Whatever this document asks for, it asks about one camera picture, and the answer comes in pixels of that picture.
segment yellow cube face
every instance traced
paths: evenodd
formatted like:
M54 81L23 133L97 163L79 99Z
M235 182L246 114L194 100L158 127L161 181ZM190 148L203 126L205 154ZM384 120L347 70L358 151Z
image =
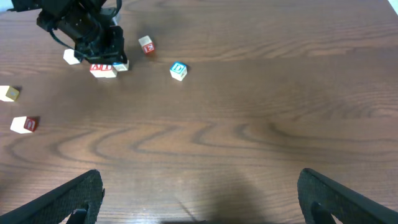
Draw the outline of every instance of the yellow cube face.
M10 98L12 101L16 101L19 95L19 91L14 89L13 87L10 86L6 93L6 97Z

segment wooden table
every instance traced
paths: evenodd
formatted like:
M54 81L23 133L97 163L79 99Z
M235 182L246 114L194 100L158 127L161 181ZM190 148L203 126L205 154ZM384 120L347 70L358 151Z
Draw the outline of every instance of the wooden table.
M0 83L23 87L0 103L0 214L89 169L106 188L98 223L192 220L184 207L196 220L303 223L304 167L398 210L388 1L123 3L131 70L116 79L67 65L39 11L0 16ZM183 82L176 60L189 65ZM41 116L38 130L10 132L26 115Z

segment wood grain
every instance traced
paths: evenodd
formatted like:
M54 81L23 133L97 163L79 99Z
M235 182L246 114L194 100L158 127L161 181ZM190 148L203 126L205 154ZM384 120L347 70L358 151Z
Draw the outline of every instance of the wood grain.
M35 25L0 16L0 214L88 169L98 223L303 223L313 168L398 210L398 17L388 1L123 1L131 71L95 79ZM157 56L137 39L150 35ZM169 67L189 65L178 82ZM34 134L15 116L41 116Z

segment blue cube face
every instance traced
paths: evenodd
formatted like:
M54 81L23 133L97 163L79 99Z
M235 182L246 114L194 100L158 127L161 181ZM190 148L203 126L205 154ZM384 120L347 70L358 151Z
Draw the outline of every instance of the blue cube face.
M184 65L181 62L174 62L174 64L170 68L170 70L175 73L182 73L182 71L184 71L185 67L186 67L186 65Z

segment yellow and white cube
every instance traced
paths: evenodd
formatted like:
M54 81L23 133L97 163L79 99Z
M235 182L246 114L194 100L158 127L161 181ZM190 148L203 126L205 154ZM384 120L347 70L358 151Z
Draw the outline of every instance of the yellow and white cube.
M0 100L14 102L19 96L19 91L11 86L0 86Z

